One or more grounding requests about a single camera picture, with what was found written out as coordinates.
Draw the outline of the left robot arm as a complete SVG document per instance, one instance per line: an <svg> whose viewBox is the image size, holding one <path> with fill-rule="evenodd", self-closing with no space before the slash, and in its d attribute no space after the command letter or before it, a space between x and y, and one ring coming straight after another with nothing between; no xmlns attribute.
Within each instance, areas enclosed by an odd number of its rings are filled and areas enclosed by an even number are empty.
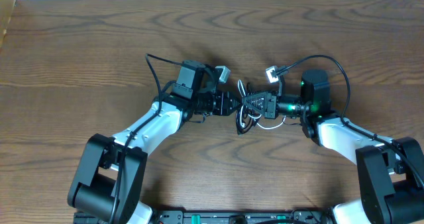
<svg viewBox="0 0 424 224"><path fill-rule="evenodd" d="M193 115L229 116L240 101L219 90L230 75L226 66L184 60L176 80L158 86L150 109L110 137L86 143L67 197L68 205L93 216L94 223L149 223L153 209L140 201L148 157Z"/></svg>

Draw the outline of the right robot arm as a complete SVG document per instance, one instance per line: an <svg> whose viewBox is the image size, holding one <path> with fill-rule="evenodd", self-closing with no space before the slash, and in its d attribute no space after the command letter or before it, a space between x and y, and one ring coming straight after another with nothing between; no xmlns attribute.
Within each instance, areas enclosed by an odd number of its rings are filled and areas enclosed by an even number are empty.
<svg viewBox="0 0 424 224"><path fill-rule="evenodd" d="M323 223L413 223L423 220L423 151L411 137L392 139L367 131L331 108L323 70L307 70L300 95L284 92L283 77L266 72L278 91L248 93L237 84L242 107L254 121L278 115L298 118L305 136L338 152L357 167L360 198L338 204Z"/></svg>

